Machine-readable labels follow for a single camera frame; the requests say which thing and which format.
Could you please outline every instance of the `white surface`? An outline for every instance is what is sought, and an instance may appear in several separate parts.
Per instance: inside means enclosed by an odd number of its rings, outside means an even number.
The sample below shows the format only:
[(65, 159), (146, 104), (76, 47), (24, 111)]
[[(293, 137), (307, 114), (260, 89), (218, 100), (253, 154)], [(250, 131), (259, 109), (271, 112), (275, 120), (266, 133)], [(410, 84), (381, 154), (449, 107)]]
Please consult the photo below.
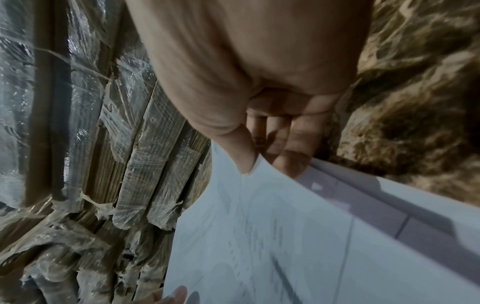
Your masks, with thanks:
[(186, 304), (480, 298), (477, 286), (387, 235), (404, 213), (315, 170), (302, 186), (259, 159), (241, 176), (212, 149), (210, 184), (177, 223), (165, 295), (185, 285)]

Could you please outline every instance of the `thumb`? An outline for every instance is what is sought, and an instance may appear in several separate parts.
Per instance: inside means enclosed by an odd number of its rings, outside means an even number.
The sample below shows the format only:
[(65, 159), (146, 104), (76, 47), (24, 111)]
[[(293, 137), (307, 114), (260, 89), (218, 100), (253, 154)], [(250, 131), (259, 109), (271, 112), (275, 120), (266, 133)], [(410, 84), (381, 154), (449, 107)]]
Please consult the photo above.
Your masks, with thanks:
[(236, 128), (225, 132), (194, 127), (216, 142), (229, 155), (241, 174), (249, 173), (257, 160), (257, 150), (252, 135), (246, 125), (240, 123)]

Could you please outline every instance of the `rock surface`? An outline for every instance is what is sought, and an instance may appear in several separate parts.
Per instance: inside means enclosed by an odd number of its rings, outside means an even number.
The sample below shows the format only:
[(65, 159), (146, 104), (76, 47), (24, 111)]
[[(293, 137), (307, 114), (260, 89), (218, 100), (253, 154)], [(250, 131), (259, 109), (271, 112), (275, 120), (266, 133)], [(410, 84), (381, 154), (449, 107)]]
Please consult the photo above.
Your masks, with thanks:
[(480, 206), (480, 1), (377, 0), (319, 157)]

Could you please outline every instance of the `paper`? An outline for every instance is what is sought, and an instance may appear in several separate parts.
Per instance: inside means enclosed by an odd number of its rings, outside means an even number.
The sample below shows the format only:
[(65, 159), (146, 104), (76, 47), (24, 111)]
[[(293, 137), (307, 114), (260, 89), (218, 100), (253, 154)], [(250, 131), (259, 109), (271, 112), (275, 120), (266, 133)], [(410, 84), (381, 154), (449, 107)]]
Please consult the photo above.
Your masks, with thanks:
[[(381, 211), (365, 212), (368, 208)], [(390, 221), (382, 221), (382, 214)], [(359, 271), (367, 271), (367, 261), (376, 265), (376, 257), (370, 259), (369, 249), (376, 251), (376, 247), (383, 246), (394, 250), (397, 246), (402, 249), (396, 252), (403, 260), (396, 263), (394, 258), (386, 257), (384, 261), (392, 263), (389, 267), (393, 270), (380, 263), (371, 274), (372, 282), (388, 277), (389, 271), (394, 273), (395, 269), (425, 265), (417, 270), (423, 271), (424, 284), (436, 284), (435, 275), (442, 273), (443, 282), (461, 286), (444, 293), (455, 296), (462, 292), (462, 303), (476, 302), (480, 296), (476, 285), (394, 239), (407, 217), (317, 171), (293, 181), (260, 159), (250, 175), (242, 176), (213, 144), (210, 184), (177, 223), (164, 294), (185, 285), (187, 304), (370, 304), (369, 299), (399, 302), (392, 298), (396, 293), (389, 297), (384, 296), (385, 290), (355, 289), (360, 284), (356, 280), (362, 280), (363, 272)], [(358, 237), (365, 233), (368, 241)], [(357, 260), (364, 263), (363, 268), (356, 267)], [(391, 284), (409, 279), (404, 272), (397, 273), (398, 279), (391, 280)], [(423, 293), (412, 292), (412, 288), (421, 290), (422, 286), (404, 284), (398, 288), (397, 293), (412, 294), (400, 299), (422, 302), (419, 295)], [(355, 301), (356, 297), (364, 301)], [(440, 296), (431, 297), (433, 302), (450, 303)]]

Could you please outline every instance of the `hand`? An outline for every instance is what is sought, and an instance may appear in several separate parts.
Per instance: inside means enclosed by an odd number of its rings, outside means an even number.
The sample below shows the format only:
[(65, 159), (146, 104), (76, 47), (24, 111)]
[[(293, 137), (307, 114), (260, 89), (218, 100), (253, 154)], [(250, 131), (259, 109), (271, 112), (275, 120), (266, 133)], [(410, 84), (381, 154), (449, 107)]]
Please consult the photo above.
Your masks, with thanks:
[(162, 299), (163, 290), (163, 288), (160, 288), (149, 294), (147, 297), (132, 302), (132, 304), (184, 304), (187, 299), (187, 289), (185, 286), (178, 287), (170, 296), (164, 299)]
[[(127, 0), (167, 96), (248, 173), (296, 177), (356, 76), (372, 0)], [(246, 125), (243, 124), (247, 114)]]

